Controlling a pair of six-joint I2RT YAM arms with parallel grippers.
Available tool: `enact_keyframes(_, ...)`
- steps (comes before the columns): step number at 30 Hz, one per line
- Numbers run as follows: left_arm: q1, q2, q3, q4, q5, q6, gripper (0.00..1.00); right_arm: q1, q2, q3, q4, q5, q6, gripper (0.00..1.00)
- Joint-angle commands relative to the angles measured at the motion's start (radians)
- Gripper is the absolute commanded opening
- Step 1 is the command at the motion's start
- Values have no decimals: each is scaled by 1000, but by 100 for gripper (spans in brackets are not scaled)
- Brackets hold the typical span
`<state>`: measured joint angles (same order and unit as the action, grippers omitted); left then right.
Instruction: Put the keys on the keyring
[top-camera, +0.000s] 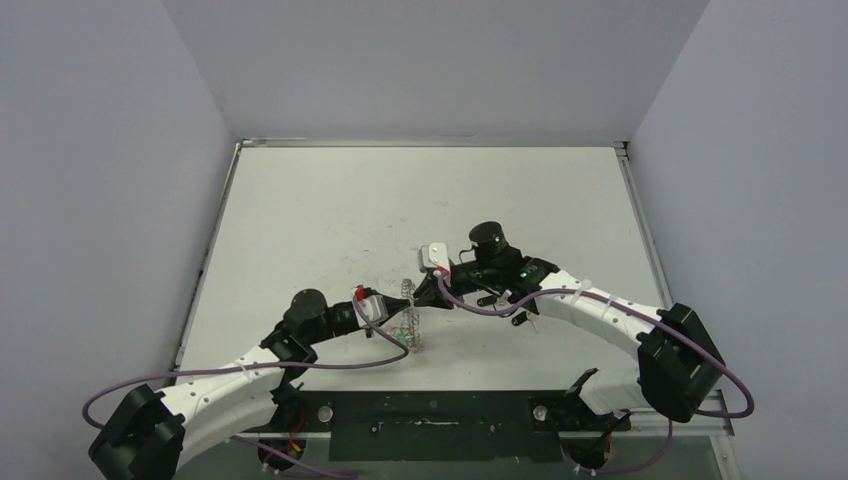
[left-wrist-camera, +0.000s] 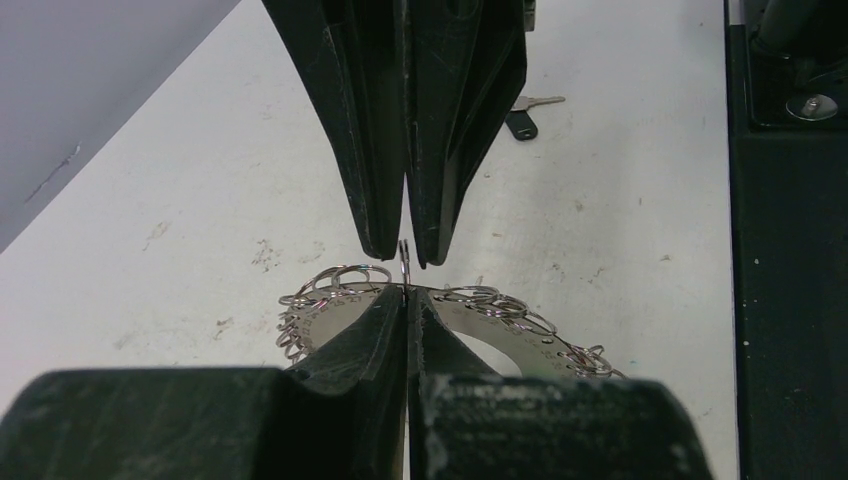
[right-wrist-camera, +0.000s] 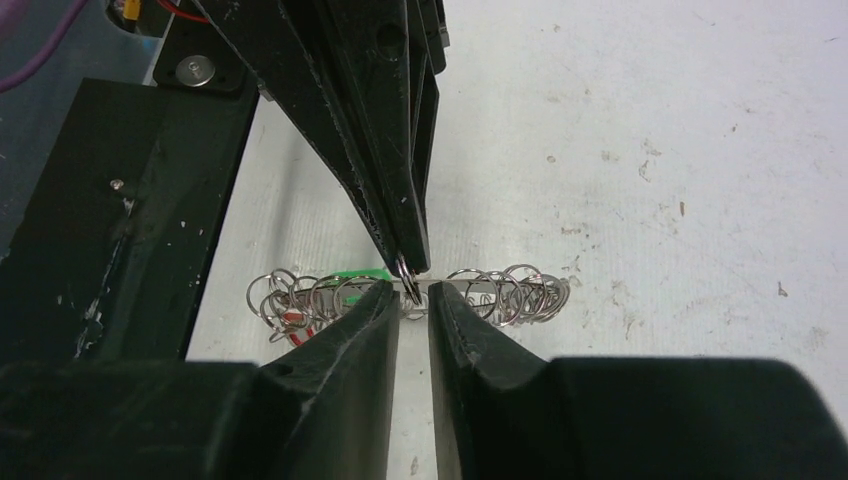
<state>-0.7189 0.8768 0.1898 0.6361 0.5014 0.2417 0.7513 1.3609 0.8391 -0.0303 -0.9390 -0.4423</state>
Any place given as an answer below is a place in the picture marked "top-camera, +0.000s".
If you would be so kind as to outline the metal key organizer disc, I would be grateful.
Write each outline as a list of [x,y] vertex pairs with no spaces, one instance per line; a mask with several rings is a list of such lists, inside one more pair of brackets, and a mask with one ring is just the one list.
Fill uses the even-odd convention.
[[[403,298],[408,298],[413,300],[413,293],[416,289],[415,283],[408,278],[404,278],[401,283],[401,296]],[[402,329],[406,329],[411,336],[414,337],[414,340],[409,348],[407,348],[412,353],[418,353],[423,349],[423,340],[421,338],[421,334],[419,332],[420,325],[420,317],[418,314],[418,310],[412,306],[404,311],[402,311],[398,316],[398,323],[393,327],[399,327]]]

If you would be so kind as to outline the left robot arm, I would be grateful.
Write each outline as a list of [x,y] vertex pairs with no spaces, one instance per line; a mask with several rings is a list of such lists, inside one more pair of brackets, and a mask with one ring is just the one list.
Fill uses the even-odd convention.
[[272,331],[231,363],[185,371],[185,382],[159,390],[146,379],[129,382],[88,456],[107,479],[171,479],[235,434],[266,424],[286,430],[298,417],[292,381],[319,366],[315,345],[360,330],[380,333],[412,304],[358,287],[330,305],[320,291],[302,290]]

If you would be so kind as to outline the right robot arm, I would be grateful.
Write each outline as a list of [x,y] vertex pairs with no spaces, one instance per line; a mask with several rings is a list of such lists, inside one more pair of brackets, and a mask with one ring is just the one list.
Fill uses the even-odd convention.
[[631,370],[589,370],[570,388],[568,421],[588,429],[604,415],[650,408],[678,423],[702,414],[701,404],[725,365],[696,312],[676,303],[668,309],[616,297],[557,265],[512,246],[495,221],[469,233],[472,260],[455,263],[444,243],[418,251],[425,278],[413,295],[417,307],[488,310],[464,302],[488,292],[506,303],[501,315],[528,314],[563,320],[634,359]]

